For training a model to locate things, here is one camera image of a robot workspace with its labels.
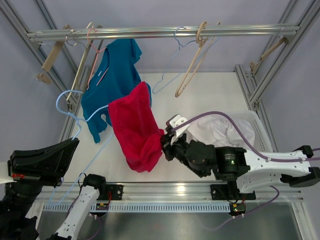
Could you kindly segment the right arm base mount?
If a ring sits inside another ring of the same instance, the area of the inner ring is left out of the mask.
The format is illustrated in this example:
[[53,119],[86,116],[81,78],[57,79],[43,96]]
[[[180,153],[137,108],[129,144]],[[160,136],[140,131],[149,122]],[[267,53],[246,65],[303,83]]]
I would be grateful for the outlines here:
[[236,202],[242,200],[256,200],[255,192],[240,193],[240,191],[228,184],[211,184],[210,194],[213,201]]

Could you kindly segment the beige plastic hanger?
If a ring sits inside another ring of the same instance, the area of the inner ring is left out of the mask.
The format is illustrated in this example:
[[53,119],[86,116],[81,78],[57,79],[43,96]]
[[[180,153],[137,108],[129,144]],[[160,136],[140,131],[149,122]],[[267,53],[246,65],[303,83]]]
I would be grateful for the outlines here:
[[211,36],[202,36],[202,32],[207,26],[207,22],[204,21],[199,25],[199,28],[196,32],[195,36],[195,42],[198,45],[198,49],[187,68],[179,86],[177,87],[174,96],[178,98],[184,90],[187,88],[195,74],[197,73],[198,69],[202,65],[204,59],[206,58],[209,49],[215,44],[215,42],[218,40],[217,37],[211,37]]

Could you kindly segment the white t shirt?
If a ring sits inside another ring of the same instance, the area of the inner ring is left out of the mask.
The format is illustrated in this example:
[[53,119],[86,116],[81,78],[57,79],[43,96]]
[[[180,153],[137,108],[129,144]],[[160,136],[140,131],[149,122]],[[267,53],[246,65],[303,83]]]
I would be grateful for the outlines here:
[[221,115],[208,115],[191,123],[186,141],[191,140],[215,147],[249,148],[234,125]]

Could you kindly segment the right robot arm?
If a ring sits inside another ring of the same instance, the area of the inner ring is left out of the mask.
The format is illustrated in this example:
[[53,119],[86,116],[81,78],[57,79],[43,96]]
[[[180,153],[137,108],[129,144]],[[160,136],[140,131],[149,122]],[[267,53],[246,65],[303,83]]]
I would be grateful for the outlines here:
[[287,184],[306,188],[319,183],[320,169],[309,163],[313,152],[307,145],[288,152],[258,152],[242,147],[215,147],[200,141],[187,141],[187,135],[173,141],[174,135],[160,138],[167,161],[177,159],[198,177],[214,175],[226,183],[224,199],[242,200],[260,188]]

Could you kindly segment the magenta t shirt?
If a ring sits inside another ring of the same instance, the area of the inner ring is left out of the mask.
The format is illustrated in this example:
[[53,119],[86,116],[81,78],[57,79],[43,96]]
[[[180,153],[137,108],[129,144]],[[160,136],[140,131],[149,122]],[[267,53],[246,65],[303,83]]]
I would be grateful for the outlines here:
[[151,172],[162,156],[164,130],[154,118],[147,83],[140,82],[129,95],[112,101],[108,114],[130,169]]

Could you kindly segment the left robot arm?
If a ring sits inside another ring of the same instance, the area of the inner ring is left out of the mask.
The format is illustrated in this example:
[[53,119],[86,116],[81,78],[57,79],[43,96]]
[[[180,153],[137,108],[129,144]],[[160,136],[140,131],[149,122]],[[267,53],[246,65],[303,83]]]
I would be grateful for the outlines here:
[[[28,217],[34,202],[44,187],[60,187],[79,145],[78,138],[35,150],[15,150],[0,168],[0,181],[5,194],[0,201],[0,238],[2,240],[37,240],[37,216]],[[75,181],[79,189],[72,203],[63,199],[49,199],[47,207],[56,210],[67,207],[67,215],[60,227],[49,237],[51,240],[76,240],[80,229],[96,200],[107,195],[106,179],[87,174]]]

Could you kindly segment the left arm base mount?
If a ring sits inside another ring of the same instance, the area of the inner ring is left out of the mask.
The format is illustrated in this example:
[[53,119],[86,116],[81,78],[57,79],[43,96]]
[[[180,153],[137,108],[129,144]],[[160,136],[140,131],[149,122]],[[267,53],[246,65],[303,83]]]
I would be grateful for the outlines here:
[[98,201],[121,201],[124,186],[122,184],[105,184],[99,191]]

